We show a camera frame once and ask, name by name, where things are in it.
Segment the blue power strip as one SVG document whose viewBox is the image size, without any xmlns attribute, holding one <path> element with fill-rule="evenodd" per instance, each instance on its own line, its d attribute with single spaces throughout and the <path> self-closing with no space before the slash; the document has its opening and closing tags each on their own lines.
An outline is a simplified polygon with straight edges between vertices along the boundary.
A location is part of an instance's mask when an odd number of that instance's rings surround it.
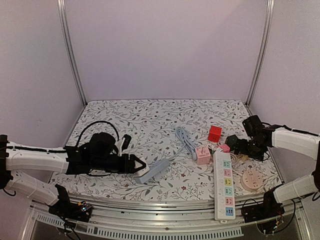
<svg viewBox="0 0 320 240">
<path fill-rule="evenodd" d="M 157 174 L 159 174 L 161 171 L 165 170 L 170 164 L 170 161 L 168 159 L 163 159 L 159 162 L 157 162 L 155 165 L 153 165 L 149 171 L 142 176 L 138 176 L 135 178 L 136 183 L 138 184 L 145 184 L 150 179 L 155 177 Z"/>
</svg>

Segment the pink cube adapter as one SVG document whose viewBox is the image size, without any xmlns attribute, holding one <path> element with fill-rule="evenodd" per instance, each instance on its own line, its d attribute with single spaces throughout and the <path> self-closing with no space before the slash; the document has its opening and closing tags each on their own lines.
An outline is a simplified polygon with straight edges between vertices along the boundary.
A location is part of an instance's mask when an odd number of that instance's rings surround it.
<svg viewBox="0 0 320 240">
<path fill-rule="evenodd" d="M 205 165 L 210 163 L 211 153 L 206 145 L 199 146 L 195 149 L 196 163 L 198 165 Z"/>
</svg>

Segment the dark green cube socket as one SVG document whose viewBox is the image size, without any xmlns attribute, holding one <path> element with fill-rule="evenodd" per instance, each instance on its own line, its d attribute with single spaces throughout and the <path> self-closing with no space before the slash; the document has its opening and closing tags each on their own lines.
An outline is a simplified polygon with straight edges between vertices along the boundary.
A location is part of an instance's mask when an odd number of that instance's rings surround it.
<svg viewBox="0 0 320 240">
<path fill-rule="evenodd" d="M 226 140 L 225 140 L 225 144 L 229 147 L 230 151 L 232 152 L 237 145 L 238 142 L 238 137 L 237 135 L 233 134 L 233 135 L 229 135 Z"/>
</svg>

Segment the pink plug adapter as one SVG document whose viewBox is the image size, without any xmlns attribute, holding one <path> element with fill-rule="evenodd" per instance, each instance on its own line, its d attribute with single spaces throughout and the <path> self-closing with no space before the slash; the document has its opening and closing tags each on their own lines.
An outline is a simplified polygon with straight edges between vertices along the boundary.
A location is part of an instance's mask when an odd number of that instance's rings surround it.
<svg viewBox="0 0 320 240">
<path fill-rule="evenodd" d="M 227 144 L 221 144 L 217 147 L 216 149 L 219 152 L 223 153 L 229 153 L 230 152 L 230 147 Z"/>
</svg>

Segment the white cube adapter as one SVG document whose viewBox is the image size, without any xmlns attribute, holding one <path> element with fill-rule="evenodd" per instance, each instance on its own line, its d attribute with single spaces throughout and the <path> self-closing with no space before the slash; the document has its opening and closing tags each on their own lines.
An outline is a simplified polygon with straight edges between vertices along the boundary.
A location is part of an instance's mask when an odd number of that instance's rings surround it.
<svg viewBox="0 0 320 240">
<path fill-rule="evenodd" d="M 148 164 L 146 164 L 146 166 L 139 170 L 138 172 L 134 173 L 135 177 L 142 177 L 143 175 L 145 175 L 148 171 L 150 170 L 150 167 Z"/>
</svg>

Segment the beige cube adapter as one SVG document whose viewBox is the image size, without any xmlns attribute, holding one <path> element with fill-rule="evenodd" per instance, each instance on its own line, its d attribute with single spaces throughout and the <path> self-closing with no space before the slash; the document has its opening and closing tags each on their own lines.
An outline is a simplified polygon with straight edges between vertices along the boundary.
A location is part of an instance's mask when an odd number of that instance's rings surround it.
<svg viewBox="0 0 320 240">
<path fill-rule="evenodd" d="M 249 160 L 249 157 L 247 155 L 239 155 L 239 159 L 242 161 L 242 162 L 246 162 Z"/>
</svg>

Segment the white long power strip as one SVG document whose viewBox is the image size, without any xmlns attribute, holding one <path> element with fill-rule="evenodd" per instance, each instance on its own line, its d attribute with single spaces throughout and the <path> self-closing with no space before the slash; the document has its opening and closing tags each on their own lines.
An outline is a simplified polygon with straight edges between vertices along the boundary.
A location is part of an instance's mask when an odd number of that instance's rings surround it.
<svg viewBox="0 0 320 240">
<path fill-rule="evenodd" d="M 214 219 L 222 223 L 236 219 L 232 159 L 217 147 L 213 153 Z"/>
</svg>

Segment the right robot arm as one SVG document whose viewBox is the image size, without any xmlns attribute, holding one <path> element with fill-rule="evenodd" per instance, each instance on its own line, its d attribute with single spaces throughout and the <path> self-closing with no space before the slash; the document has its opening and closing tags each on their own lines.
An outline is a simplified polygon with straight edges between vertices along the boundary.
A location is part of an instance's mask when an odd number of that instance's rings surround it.
<svg viewBox="0 0 320 240">
<path fill-rule="evenodd" d="M 284 213 L 287 201 L 303 199 L 320 191 L 320 135 L 285 124 L 262 122 L 257 115 L 242 121 L 247 138 L 230 135 L 226 144 L 238 155 L 263 162 L 271 153 L 287 182 L 263 194 L 259 204 L 244 204 L 245 222 L 255 222 Z"/>
</svg>

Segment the round pink socket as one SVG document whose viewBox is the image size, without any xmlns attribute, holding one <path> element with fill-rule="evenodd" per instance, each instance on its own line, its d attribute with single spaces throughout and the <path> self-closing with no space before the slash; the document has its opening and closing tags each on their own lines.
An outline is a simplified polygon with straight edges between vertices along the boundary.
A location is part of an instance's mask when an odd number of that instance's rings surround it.
<svg viewBox="0 0 320 240">
<path fill-rule="evenodd" d="M 263 177 L 257 170 L 249 169 L 242 174 L 240 183 L 245 190 L 255 192 L 263 185 Z"/>
</svg>

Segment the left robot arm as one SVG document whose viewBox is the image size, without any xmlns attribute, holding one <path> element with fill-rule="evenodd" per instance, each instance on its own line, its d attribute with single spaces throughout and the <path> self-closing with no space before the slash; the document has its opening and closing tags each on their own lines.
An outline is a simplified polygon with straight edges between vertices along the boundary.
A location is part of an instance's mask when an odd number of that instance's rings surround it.
<svg viewBox="0 0 320 240">
<path fill-rule="evenodd" d="M 88 222 L 93 206 L 81 201 L 72 203 L 65 187 L 45 183 L 25 170 L 41 170 L 66 175 L 92 176 L 92 171 L 109 174 L 137 174 L 143 176 L 149 171 L 144 159 L 124 151 L 131 136 L 113 137 L 106 132 L 92 135 L 89 142 L 57 148 L 36 148 L 19 145 L 0 136 L 0 188 L 20 192 L 49 207 L 49 213 L 62 219 Z"/>
</svg>

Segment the red cube socket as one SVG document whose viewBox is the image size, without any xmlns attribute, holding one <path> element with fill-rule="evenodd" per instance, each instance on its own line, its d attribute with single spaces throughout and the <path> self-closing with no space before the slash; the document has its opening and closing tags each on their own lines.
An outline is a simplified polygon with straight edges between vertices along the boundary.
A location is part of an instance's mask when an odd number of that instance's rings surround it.
<svg viewBox="0 0 320 240">
<path fill-rule="evenodd" d="M 208 141 L 218 143 L 222 136 L 222 128 L 212 125 L 208 133 Z"/>
</svg>

